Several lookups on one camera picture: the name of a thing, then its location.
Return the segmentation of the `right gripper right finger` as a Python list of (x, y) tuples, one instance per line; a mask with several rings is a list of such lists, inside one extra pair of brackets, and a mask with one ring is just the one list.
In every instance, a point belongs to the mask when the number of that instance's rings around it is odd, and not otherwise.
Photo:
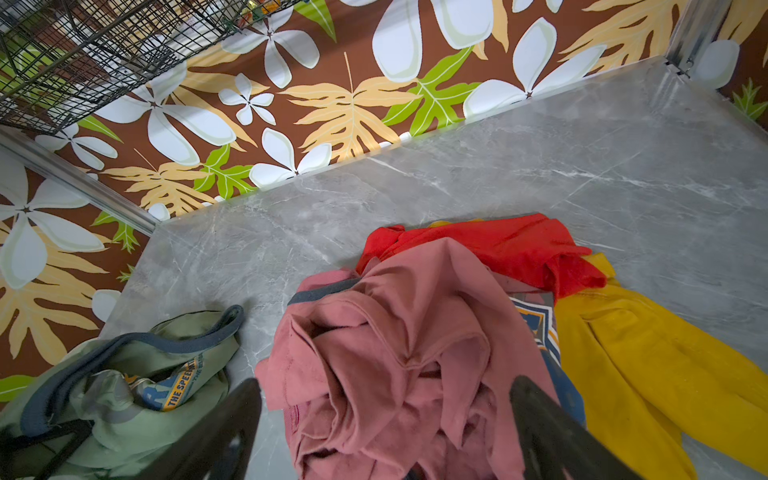
[(526, 479), (640, 479), (530, 378), (516, 377), (509, 398)]

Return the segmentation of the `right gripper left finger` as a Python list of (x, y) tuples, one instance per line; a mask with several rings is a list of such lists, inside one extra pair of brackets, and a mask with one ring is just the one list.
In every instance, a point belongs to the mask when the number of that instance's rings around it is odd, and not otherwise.
[(241, 382), (140, 472), (139, 479), (243, 479), (262, 409), (258, 381)]

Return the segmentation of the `green cloth with grey trim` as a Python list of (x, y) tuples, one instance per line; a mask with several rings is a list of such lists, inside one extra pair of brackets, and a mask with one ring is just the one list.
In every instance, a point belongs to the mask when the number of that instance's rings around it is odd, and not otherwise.
[(131, 479), (229, 393), (241, 306), (93, 340), (1, 412), (4, 479)]

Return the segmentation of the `yellow cloth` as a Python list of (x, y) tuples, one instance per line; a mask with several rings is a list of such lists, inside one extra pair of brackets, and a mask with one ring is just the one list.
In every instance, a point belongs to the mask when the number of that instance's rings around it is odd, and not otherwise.
[(693, 479), (691, 437), (767, 470), (767, 376), (615, 277), (556, 298), (562, 365), (590, 432), (646, 479)]

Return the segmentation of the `patterned blue cloth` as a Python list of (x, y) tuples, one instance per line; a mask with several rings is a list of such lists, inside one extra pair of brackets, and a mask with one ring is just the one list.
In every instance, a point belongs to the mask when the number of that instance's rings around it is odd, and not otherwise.
[(509, 297), (518, 313), (526, 321), (541, 351), (560, 406), (577, 423), (586, 427), (583, 398), (562, 368), (553, 294), (537, 291), (513, 293)]

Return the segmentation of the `dusty pink cloth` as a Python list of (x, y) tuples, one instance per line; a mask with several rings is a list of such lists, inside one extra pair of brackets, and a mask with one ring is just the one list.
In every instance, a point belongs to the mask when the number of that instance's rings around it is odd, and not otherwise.
[(513, 382), (554, 393), (503, 278), (451, 239), (308, 278), (255, 375), (302, 479), (519, 479)]

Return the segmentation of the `red cloth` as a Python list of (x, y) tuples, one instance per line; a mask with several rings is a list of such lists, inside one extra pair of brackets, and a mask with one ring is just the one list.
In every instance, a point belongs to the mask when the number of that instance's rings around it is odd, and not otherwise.
[(356, 271), (362, 273), (374, 259), (383, 261), (439, 239), (459, 242), (493, 272), (552, 292), (557, 299), (603, 288), (615, 277), (605, 255), (576, 245), (564, 224), (540, 213), (501, 220), (438, 221), (410, 230), (403, 225), (382, 227), (368, 236)]

